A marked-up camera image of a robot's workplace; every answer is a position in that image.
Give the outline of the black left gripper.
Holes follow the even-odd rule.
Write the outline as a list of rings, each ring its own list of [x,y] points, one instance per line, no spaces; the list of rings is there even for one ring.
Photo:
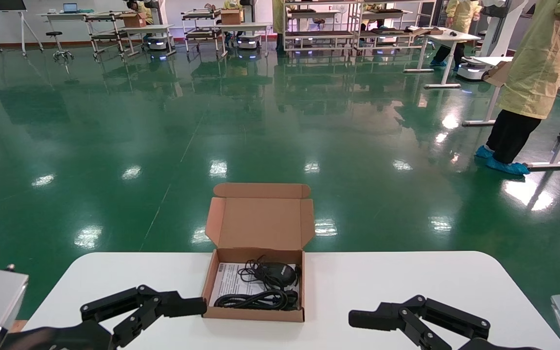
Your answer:
[[[80,308],[81,323],[72,327],[40,327],[9,333],[0,350],[111,350],[129,345],[160,317],[204,315],[202,297],[181,297],[179,292],[158,292],[146,284],[129,288]],[[130,313],[109,332],[103,321]]]

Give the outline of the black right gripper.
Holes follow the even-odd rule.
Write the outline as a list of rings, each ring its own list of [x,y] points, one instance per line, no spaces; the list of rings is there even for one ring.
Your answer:
[[[434,299],[416,295],[404,303],[380,303],[373,312],[351,310],[351,327],[383,332],[402,332],[421,350],[451,350],[442,337],[431,330],[433,323],[468,339],[458,350],[540,350],[536,347],[504,347],[488,341],[490,323]]]

